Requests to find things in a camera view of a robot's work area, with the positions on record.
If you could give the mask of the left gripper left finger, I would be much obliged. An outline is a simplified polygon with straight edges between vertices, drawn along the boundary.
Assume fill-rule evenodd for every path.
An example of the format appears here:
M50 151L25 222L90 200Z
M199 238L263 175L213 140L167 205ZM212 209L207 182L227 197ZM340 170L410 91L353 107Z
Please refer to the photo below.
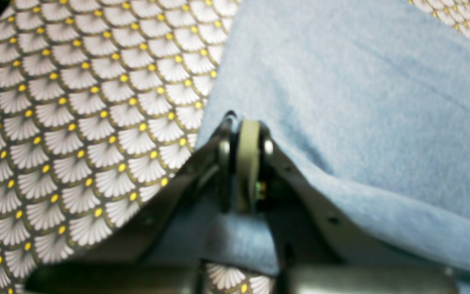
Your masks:
M201 294L208 223L230 207L237 116L227 112L198 149L121 229L84 254L40 266L24 294Z

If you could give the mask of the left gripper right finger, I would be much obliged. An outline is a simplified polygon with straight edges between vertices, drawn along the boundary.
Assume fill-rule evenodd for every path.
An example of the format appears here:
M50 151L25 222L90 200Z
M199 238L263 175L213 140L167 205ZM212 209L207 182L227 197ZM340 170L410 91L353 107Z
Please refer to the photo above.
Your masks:
M364 232L308 183L259 121L235 156L237 209L265 217L279 264L275 294L457 294L452 271Z

